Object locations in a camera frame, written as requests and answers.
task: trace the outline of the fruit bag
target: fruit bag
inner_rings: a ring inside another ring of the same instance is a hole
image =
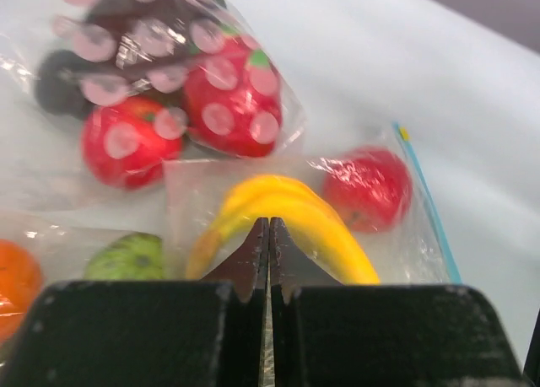
[[[257,218],[279,217],[340,282],[460,282],[407,133],[365,127],[363,137],[325,158],[165,163],[167,277],[202,277]]]
[[[0,211],[0,219],[0,371],[9,341],[44,287],[165,278],[157,235],[69,228],[9,211]],[[42,326],[36,323],[35,331]]]
[[[3,206],[72,209],[160,182],[164,160],[298,150],[304,112],[225,0],[31,6],[42,19],[0,22]]]

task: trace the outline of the apple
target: apple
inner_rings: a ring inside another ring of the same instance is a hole
[[[113,242],[90,260],[87,280],[161,280],[164,278],[161,238],[133,233]]]
[[[332,163],[322,195],[353,231],[387,231],[408,213],[413,180],[396,154],[382,147],[362,147]]]
[[[94,109],[83,129],[83,159],[106,185],[137,189],[162,178],[164,160],[178,158],[186,127],[181,108],[129,97]]]

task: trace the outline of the banana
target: banana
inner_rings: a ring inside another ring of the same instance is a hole
[[[314,203],[311,196],[291,196],[275,191],[259,195],[230,214],[219,216],[194,245],[186,267],[186,277],[198,279],[208,269],[221,245],[259,217],[281,217],[285,224],[301,232],[318,247],[318,257],[344,283],[378,284],[374,267],[347,228],[332,214]]]
[[[218,217],[243,208],[246,203],[273,191],[287,191],[291,196],[308,197],[335,220],[343,222],[333,207],[322,200],[308,185],[301,180],[282,175],[257,175],[242,181],[227,192]]]

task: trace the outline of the toy fruit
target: toy fruit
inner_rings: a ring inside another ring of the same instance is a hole
[[[309,199],[329,217],[342,222],[336,211],[322,200],[308,185],[300,180],[282,175],[256,175],[243,180],[227,192],[225,201],[219,210],[219,216],[246,208],[248,203],[253,203],[259,197],[277,191],[286,193],[288,196]]]
[[[379,283],[375,269],[356,239],[341,220],[335,218],[332,208],[316,198],[310,192],[302,194],[281,189],[268,189],[254,198],[248,192],[246,202],[237,203],[238,208],[232,211],[222,208],[223,213],[197,240],[187,262],[186,277],[198,279],[202,276],[219,247],[240,231],[249,229],[259,217],[281,217],[289,228],[316,245],[318,259],[328,265],[342,282]]]
[[[162,161],[181,151],[186,114],[142,95],[97,107],[86,121],[84,162],[103,183],[137,189],[163,176]]]
[[[227,33],[224,49],[192,69],[184,84],[190,134],[223,153],[263,157],[282,126],[279,75],[255,41]]]
[[[34,95],[47,113],[86,119],[94,104],[84,98],[78,75],[92,71],[95,71],[94,63],[67,50],[55,51],[37,72]]]
[[[70,40],[73,52],[58,52],[40,68],[38,83],[46,84],[36,90],[36,99],[51,113],[84,116],[78,113],[81,97],[110,106],[133,91],[178,90],[192,48],[212,54],[224,42],[215,34],[218,15],[227,14],[223,0],[64,1],[88,11],[80,21],[60,15],[52,21],[53,32]]]
[[[32,255],[0,239],[0,344],[19,328],[42,283],[40,266]]]
[[[160,280],[164,278],[161,238],[134,233],[98,252],[86,266],[89,280]]]
[[[413,181],[396,154],[363,147],[333,164],[322,195],[353,231],[386,231],[400,223],[411,207]]]

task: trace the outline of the red apple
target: red apple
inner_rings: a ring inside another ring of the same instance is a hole
[[[226,33],[184,83],[190,134],[223,153],[266,156],[282,126],[278,71],[251,37]]]
[[[332,164],[322,192],[350,229],[374,233],[403,220],[411,207],[413,180],[396,154],[362,147]]]
[[[106,185],[137,189],[163,176],[161,163],[178,157],[185,130],[182,109],[133,96],[94,109],[83,129],[83,159]]]

